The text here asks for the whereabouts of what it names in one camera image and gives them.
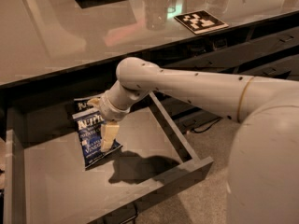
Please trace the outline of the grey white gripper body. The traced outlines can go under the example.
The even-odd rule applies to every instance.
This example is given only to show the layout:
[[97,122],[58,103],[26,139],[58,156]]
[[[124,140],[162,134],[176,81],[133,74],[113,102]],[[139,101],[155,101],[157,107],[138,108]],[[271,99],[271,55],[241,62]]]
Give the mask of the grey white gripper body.
[[114,120],[114,121],[123,120],[124,117],[128,115],[130,112],[129,108],[122,110],[114,106],[108,98],[108,91],[105,91],[101,95],[98,109],[100,114],[104,118],[104,120]]

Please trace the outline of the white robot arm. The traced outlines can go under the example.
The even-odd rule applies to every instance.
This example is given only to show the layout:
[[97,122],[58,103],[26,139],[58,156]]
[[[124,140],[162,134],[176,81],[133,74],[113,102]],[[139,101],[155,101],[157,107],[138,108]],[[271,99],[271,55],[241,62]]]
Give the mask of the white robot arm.
[[299,82],[163,69],[139,58],[117,66],[117,80],[89,100],[106,120],[159,91],[239,123],[227,177],[227,224],[299,224]]

